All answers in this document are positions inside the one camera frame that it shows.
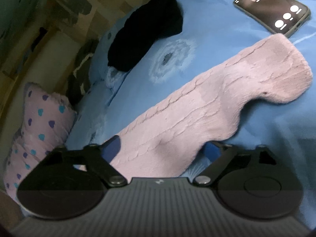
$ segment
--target pink pillow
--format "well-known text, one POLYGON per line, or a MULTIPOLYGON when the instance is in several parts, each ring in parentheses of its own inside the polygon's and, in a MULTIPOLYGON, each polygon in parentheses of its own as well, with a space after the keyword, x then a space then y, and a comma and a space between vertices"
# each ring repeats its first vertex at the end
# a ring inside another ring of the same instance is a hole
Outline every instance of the pink pillow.
POLYGON ((34 83, 24 88, 24 117, 6 160, 4 184, 16 202, 16 189, 27 174, 58 145, 64 144, 76 112, 68 98, 48 94, 34 83))

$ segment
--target pink knit blanket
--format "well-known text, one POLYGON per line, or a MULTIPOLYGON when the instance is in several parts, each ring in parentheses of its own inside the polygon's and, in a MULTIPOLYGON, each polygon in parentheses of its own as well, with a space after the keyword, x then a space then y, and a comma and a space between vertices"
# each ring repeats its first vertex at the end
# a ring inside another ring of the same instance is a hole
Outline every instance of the pink knit blanket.
POLYGON ((112 160, 132 177, 177 177, 206 141, 237 130, 240 111, 252 99, 288 103, 312 82, 302 54, 282 34, 271 35, 198 75, 137 117, 118 135, 112 160))

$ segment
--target phone case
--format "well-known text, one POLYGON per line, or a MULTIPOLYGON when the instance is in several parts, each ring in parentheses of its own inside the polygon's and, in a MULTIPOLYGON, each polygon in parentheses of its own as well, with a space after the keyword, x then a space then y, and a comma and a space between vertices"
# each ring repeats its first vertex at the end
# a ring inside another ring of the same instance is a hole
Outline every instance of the phone case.
MULTIPOLYGON (((248 11, 244 10, 243 8, 239 7, 238 5, 236 5, 233 2, 234 6, 236 8, 238 8, 239 10, 243 11, 246 15, 252 17, 254 20, 256 20, 257 22, 259 22, 261 25, 263 25, 266 29, 268 29, 272 34, 277 34, 277 32, 275 32, 272 28, 270 28, 268 25, 266 25, 264 22, 262 22, 261 20, 259 20, 256 16, 252 15, 251 13, 249 13, 248 11)), ((288 31, 286 32, 284 35, 289 38, 290 36, 292 36, 292 34, 294 34, 296 32, 296 30, 309 18, 309 16, 311 15, 311 10, 307 7, 307 12, 303 15, 303 17, 288 31)))

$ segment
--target blue duvet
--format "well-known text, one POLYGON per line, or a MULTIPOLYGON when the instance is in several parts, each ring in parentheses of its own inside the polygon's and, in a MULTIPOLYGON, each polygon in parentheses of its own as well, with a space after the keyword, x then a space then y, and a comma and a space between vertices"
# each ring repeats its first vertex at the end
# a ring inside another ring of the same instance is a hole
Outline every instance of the blue duvet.
MULTIPOLYGON (((137 66, 117 77, 116 84, 110 88, 106 80, 105 58, 110 45, 107 41, 110 32, 107 32, 93 57, 90 79, 94 86, 80 104, 79 119, 67 147, 81 149, 88 143, 104 142, 198 74, 270 35, 263 26, 236 9, 233 1, 178 0, 184 13, 183 32, 157 41, 137 66)), ((316 0, 298 1, 307 5, 312 15, 290 41, 314 72, 316 0)), ((310 228, 316 226, 315 97, 313 83, 306 93, 287 105, 252 101, 242 111, 238 132, 226 141, 247 149, 268 145, 293 169, 305 189, 298 216, 310 228)), ((199 155, 197 166, 208 164, 199 155)))

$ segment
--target black disc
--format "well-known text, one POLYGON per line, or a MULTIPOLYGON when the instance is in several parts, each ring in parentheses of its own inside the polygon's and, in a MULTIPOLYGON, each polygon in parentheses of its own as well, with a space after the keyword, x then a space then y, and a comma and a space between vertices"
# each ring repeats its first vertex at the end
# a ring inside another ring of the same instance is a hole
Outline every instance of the black disc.
POLYGON ((17 198, 33 216, 63 220, 94 208, 105 194, 96 175, 72 166, 51 165, 30 173, 19 187, 17 198))
POLYGON ((287 168, 258 165, 225 175, 218 194, 232 210, 256 219, 274 219, 295 211, 303 197, 302 186, 287 168))

